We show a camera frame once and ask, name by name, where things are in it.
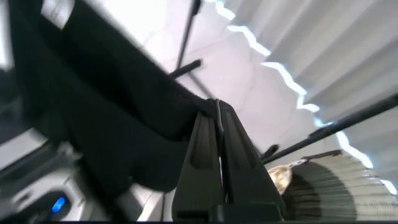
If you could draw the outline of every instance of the blue led indicator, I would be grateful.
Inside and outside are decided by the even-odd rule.
[[[55,204],[52,206],[51,211],[52,211],[53,213],[59,212],[59,210],[61,210],[61,208],[62,208],[62,206],[63,206],[64,203],[65,203],[65,198],[64,198],[64,197],[59,198],[59,199],[55,202]]]

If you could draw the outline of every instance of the black metal rod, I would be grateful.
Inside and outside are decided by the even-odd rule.
[[[174,72],[170,73],[169,76],[173,79],[176,79],[188,72],[191,72],[192,70],[194,70],[200,66],[201,66],[201,60],[200,59],[194,60],[192,63],[189,63],[188,65],[184,65],[184,66],[176,69]]]
[[[342,131],[346,128],[349,128],[355,124],[358,124],[366,119],[369,119],[369,118],[372,118],[373,116],[379,115],[379,114],[381,114],[389,109],[392,109],[396,106],[398,106],[398,93],[396,93],[384,100],[381,100],[371,106],[368,106],[367,108],[364,108],[364,109],[359,110],[351,115],[348,115],[347,117],[342,118],[327,127],[316,130],[308,138],[304,139],[303,141],[300,141],[297,144],[294,144],[293,146],[290,146],[287,149],[285,149],[277,154],[274,154],[271,157],[263,158],[262,162],[264,164],[272,162],[272,161],[279,159],[283,156],[286,156],[292,152],[302,149],[305,146],[308,146],[308,145],[315,143],[319,140],[322,140],[328,136],[331,136],[332,134],[335,134],[335,133]]]
[[[188,22],[185,25],[184,36],[182,39],[180,52],[178,53],[177,69],[179,69],[181,67],[182,59],[184,58],[184,54],[185,54],[185,49],[187,48],[187,43],[188,43],[188,38],[189,38],[191,27],[192,27],[193,18],[195,17],[195,15],[198,14],[199,9],[200,9],[200,4],[201,4],[201,0],[193,0],[193,3],[191,5],[190,12],[188,15]]]

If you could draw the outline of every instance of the dark garment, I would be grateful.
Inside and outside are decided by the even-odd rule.
[[[80,150],[112,197],[132,182],[175,188],[195,117],[215,117],[213,102],[169,78],[83,1],[63,30],[40,15],[41,5],[9,1],[27,119]]]

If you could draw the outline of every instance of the black fabric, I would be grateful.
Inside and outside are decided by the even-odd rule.
[[[169,78],[83,1],[75,2],[62,31],[40,15],[42,1],[9,5],[29,121],[79,149],[111,197],[132,181],[172,190],[187,150],[183,139],[198,111],[215,117],[214,103]]]

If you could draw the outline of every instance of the white curtain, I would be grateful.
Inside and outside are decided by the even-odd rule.
[[[398,1],[213,2],[231,20],[228,29],[245,34],[319,126],[398,91]],[[397,136],[398,109],[337,134],[343,149],[395,186]]]

